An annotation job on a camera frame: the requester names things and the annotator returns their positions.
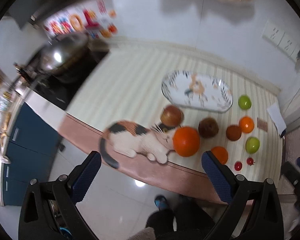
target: pink table edge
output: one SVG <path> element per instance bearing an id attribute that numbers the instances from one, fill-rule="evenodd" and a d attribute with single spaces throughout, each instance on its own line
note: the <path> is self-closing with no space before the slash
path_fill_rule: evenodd
<path id="1" fill-rule="evenodd" d="M 99 151 L 99 141 L 103 133 L 69 114 L 64 117 L 58 132 L 86 154 Z M 152 163 L 140 154 L 135 158 L 129 158 L 115 152 L 111 145 L 106 147 L 108 153 L 119 162 L 118 171 L 133 179 L 178 194 L 226 204 L 220 200 L 208 176 L 204 173 L 170 162 L 165 165 Z"/>

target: oval plate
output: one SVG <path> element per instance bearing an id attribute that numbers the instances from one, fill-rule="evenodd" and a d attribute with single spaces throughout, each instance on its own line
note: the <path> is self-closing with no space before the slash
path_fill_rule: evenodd
<path id="1" fill-rule="evenodd" d="M 175 105 L 224 113 L 233 103 L 227 83 L 216 77 L 176 70 L 162 80 L 163 95 Z"/>

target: brown card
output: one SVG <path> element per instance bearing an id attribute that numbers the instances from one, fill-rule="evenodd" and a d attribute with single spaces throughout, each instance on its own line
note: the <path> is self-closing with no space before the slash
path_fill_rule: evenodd
<path id="1" fill-rule="evenodd" d="M 259 117 L 257 118 L 257 127 L 268 132 L 268 122 L 260 119 Z"/>

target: person's foot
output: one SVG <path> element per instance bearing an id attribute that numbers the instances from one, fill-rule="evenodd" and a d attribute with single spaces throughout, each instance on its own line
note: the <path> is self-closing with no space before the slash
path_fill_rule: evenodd
<path id="1" fill-rule="evenodd" d="M 184 196 L 184 195 L 179 195 L 179 201 L 178 203 L 181 204 L 181 203 L 185 203 L 185 202 L 192 202 L 194 201 L 194 198 L 193 197 L 187 197 L 187 196 Z"/>
<path id="2" fill-rule="evenodd" d="M 165 198 L 165 196 L 163 196 L 163 195 L 156 196 L 154 199 L 154 203 L 157 206 L 157 208 L 159 209 L 159 211 L 165 210 L 165 209 L 170 209 L 168 201 Z"/>

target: striped tablecloth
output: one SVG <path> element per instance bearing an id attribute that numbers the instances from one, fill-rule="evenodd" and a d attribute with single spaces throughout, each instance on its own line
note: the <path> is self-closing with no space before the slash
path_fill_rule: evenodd
<path id="1" fill-rule="evenodd" d="M 274 94 L 249 79 L 186 53 L 159 48 L 112 49 L 99 64 L 72 100 L 67 112 L 86 124 L 103 131 L 112 122 L 126 119 L 150 127 L 159 121 L 163 108 L 169 104 L 161 91 L 163 76 L 173 70 L 190 70 L 216 76 L 230 86 L 234 103 L 229 111 L 218 114 L 184 108 L 184 126 L 198 127 L 200 120 L 213 117 L 219 125 L 219 133 L 212 139 L 202 139 L 201 148 L 192 157 L 183 158 L 176 153 L 169 154 L 169 161 L 195 171 L 204 172 L 201 154 L 214 146 L 223 146 L 229 152 L 228 167 L 234 174 L 241 173 L 247 179 L 263 181 L 272 178 L 278 184 L 282 158 L 282 141 L 272 123 L 266 108 L 277 102 Z M 240 95 L 247 94 L 252 101 L 248 111 L 239 108 Z M 255 122 L 250 134 L 231 142 L 226 138 L 226 128 L 238 124 L 241 117 L 248 115 Z M 257 128 L 257 118 L 268 122 L 268 132 Z M 246 139 L 255 136 L 260 140 L 260 149 L 252 157 L 253 166 L 246 164 L 250 155 L 245 151 Z M 234 170 L 234 163 L 241 161 L 240 172 Z"/>

